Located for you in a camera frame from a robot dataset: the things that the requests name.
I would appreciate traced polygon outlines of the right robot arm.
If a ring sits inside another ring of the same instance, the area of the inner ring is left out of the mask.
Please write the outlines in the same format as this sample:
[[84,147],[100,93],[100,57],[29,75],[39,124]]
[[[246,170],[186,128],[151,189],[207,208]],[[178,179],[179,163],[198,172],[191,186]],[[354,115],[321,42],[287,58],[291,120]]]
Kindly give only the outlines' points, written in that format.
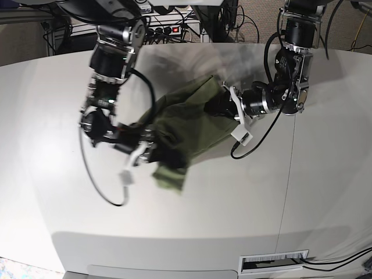
[[[132,155],[144,143],[142,154],[149,162],[172,169],[186,166],[185,155],[166,146],[152,128],[156,117],[155,90],[148,78],[134,68],[148,30],[148,19],[140,7],[135,1],[73,1],[62,7],[96,28],[97,41],[90,60],[92,81],[80,120],[91,145],[104,142]],[[134,124],[114,124],[119,90],[132,76],[148,86],[151,106],[145,117]]]

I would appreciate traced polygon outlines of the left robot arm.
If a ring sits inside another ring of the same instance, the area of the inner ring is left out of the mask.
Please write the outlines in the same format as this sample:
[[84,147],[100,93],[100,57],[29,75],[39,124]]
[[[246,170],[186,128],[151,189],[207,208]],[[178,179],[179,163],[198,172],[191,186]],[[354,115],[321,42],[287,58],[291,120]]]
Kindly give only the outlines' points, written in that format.
[[237,102],[224,89],[205,104],[204,111],[213,117],[234,120],[239,118],[239,110],[251,118],[274,112],[302,112],[309,92],[311,50],[319,46],[327,4],[285,1],[277,16],[276,31],[264,48],[263,66],[268,81],[254,81],[250,89],[237,92]]

